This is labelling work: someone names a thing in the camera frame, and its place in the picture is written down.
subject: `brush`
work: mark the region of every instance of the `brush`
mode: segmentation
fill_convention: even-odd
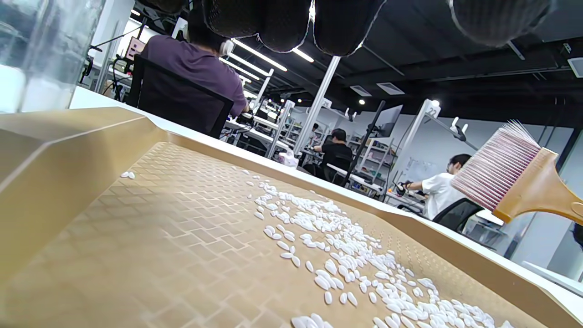
[[[555,160],[517,121],[473,155],[451,185],[506,223],[526,212],[549,212],[583,225],[583,200],[563,183]]]

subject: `headphones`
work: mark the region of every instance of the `headphones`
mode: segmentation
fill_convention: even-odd
[[[182,31],[183,38],[185,38],[187,41],[189,41],[190,37],[188,36],[188,24],[185,24],[182,28],[180,28],[180,31]],[[219,36],[219,35],[217,35],[216,37],[220,38],[221,40],[224,39],[222,36]],[[227,56],[230,53],[232,53],[234,49],[235,49],[235,42],[231,41],[230,39],[224,40],[220,44],[219,56],[221,56],[221,57]]]

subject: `wooden brush handle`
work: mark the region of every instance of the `wooden brush handle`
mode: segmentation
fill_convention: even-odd
[[[557,154],[543,148],[508,190],[493,214],[510,222],[526,212],[548,212],[583,225],[583,200],[563,183],[554,168]]]

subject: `dark hair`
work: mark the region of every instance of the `dark hair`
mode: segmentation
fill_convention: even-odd
[[[470,157],[471,156],[466,153],[455,155],[449,160],[449,164],[456,165],[457,163],[459,163],[463,167],[464,165],[466,165],[466,162],[468,161],[468,159],[470,159]]]
[[[346,131],[343,129],[334,129],[332,131],[332,138],[336,138],[338,141],[346,141]]]
[[[575,224],[573,238],[581,246],[581,249],[583,249],[583,225]]]
[[[188,13],[187,22],[190,42],[220,52],[220,46],[227,38],[216,34],[208,28],[205,23],[202,6],[196,6]]]

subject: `whiteboard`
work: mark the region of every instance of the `whiteboard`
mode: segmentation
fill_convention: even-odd
[[[404,182],[410,180],[419,182],[443,172],[445,172],[445,168],[441,168],[434,163],[409,158],[409,163],[399,181]]]

